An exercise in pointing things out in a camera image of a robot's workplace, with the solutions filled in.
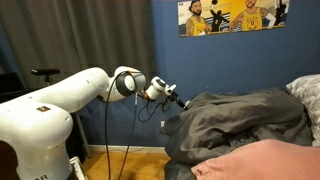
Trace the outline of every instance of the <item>gray comforter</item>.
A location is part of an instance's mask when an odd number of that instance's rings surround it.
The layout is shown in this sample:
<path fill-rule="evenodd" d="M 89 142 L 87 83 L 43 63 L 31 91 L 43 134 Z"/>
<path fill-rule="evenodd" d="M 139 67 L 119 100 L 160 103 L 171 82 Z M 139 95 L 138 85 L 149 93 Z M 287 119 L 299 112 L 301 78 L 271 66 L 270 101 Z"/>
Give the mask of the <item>gray comforter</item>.
<path fill-rule="evenodd" d="M 192 166 L 262 139 L 312 144 L 304 106 L 280 89 L 246 95 L 202 93 L 188 107 L 160 131 L 170 136 L 166 179 L 194 179 Z"/>

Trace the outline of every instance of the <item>curtain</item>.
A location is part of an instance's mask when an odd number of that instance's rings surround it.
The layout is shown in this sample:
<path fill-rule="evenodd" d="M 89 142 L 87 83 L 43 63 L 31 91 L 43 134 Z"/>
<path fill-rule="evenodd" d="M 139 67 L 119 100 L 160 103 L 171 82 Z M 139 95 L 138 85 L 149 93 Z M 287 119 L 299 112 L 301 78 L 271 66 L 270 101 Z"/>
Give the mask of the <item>curtain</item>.
<path fill-rule="evenodd" d="M 0 0 L 0 21 L 28 87 L 31 69 L 59 69 L 53 83 L 90 67 L 156 74 L 150 0 Z"/>

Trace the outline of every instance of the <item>poster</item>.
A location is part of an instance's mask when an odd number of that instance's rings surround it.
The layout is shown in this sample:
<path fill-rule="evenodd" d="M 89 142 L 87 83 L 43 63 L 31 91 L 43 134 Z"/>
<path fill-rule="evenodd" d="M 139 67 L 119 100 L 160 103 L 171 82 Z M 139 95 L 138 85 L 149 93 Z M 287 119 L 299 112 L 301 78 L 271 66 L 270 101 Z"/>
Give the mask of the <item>poster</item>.
<path fill-rule="evenodd" d="M 180 37 L 282 28 L 290 0 L 196 0 L 178 2 Z"/>

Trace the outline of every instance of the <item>blue wall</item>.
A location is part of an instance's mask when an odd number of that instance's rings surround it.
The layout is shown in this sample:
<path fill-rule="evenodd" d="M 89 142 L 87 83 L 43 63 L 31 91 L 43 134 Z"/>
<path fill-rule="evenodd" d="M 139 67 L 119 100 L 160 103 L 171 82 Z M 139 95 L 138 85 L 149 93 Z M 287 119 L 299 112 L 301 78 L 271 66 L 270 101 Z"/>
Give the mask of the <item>blue wall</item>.
<path fill-rule="evenodd" d="M 296 77 L 320 73 L 319 0 L 292 0 L 285 28 L 196 38 L 179 38 L 177 2 L 152 1 L 158 75 L 177 84 L 183 100 L 204 91 L 281 88 Z M 130 97 L 109 104 L 109 144 L 127 144 L 133 101 Z M 138 109 L 143 103 L 139 101 Z M 95 100 L 82 112 L 90 144 L 105 143 L 104 106 Z M 150 122 L 137 122 L 133 145 L 163 146 L 167 137 L 158 134 L 160 121 L 180 111 L 172 104 L 165 114 L 158 110 Z"/>

